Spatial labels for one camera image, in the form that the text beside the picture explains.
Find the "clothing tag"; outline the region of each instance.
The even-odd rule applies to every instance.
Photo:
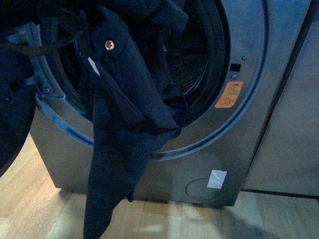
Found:
[[[96,65],[95,65],[94,61],[90,57],[88,58],[88,60],[89,60],[89,62],[91,64],[93,70],[95,71],[95,73],[98,74],[99,77],[101,77],[100,72],[99,72],[98,68],[96,68]]]
[[[241,89],[243,88],[243,81],[228,82],[225,90],[215,105],[216,108],[231,108],[235,105]]]
[[[212,170],[209,178],[208,188],[221,189],[226,178],[227,172]]]

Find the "navy clothing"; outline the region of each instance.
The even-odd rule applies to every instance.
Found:
[[[80,81],[95,143],[84,239],[98,239],[117,204],[125,196],[132,200],[152,154],[180,134],[186,115],[185,98],[172,82],[160,32],[169,28],[181,33],[187,15],[170,0],[147,1],[149,5],[141,0],[98,2],[104,5],[99,6],[103,19],[90,32],[88,53],[94,64],[84,60]],[[128,26],[129,19],[134,24]],[[113,50],[105,48],[108,40]]]

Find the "washing machine drum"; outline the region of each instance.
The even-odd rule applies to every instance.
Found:
[[[163,47],[172,78],[188,102],[186,127],[199,119],[219,94],[228,69],[229,42],[227,23],[218,4],[210,0],[188,0],[184,11],[189,16],[184,33],[180,36],[167,34]],[[32,24],[24,26],[24,31],[26,29],[29,44],[50,44],[68,36],[56,18],[44,19],[40,27]],[[53,114],[70,112],[69,115],[60,115],[66,124],[82,121],[86,117],[78,93],[83,62],[79,45],[76,41],[53,54],[32,58],[33,68],[27,57],[19,55],[19,60],[15,60],[12,52],[2,50],[1,60],[18,62],[9,64],[9,71],[2,68],[1,74],[20,75],[0,82],[0,108],[4,116],[1,118],[0,135],[1,174],[13,162],[27,137],[34,115],[35,98],[42,111],[48,112],[49,109]],[[23,80],[32,74],[39,76],[38,84],[21,87],[17,79]],[[77,131],[76,126],[71,125],[70,128]],[[93,145],[91,131],[91,128],[83,129],[81,125],[75,134],[84,135],[80,138],[88,138],[84,141]]]

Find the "washing machine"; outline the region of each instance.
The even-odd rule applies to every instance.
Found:
[[[310,4],[311,0],[186,1],[185,32],[169,36],[163,47],[189,105],[187,120],[181,135],[153,155],[135,188],[135,199],[235,204]],[[39,25],[20,26],[7,40],[40,46],[66,34],[55,18],[47,18]],[[29,59],[34,74],[28,82],[35,92],[28,90],[24,105],[9,106],[21,92],[12,81],[12,96],[3,95],[1,104],[26,115],[13,120],[22,129],[21,139],[10,141],[17,145],[12,154],[29,131],[22,125],[32,121],[33,108],[27,102],[36,94],[30,133],[53,183],[85,193],[94,142],[92,123],[77,92],[77,44]]]

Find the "screw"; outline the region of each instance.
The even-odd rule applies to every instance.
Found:
[[[50,90],[50,88],[45,87],[45,88],[44,88],[44,92],[45,92],[46,94],[49,94],[49,93],[51,92],[51,90]]]

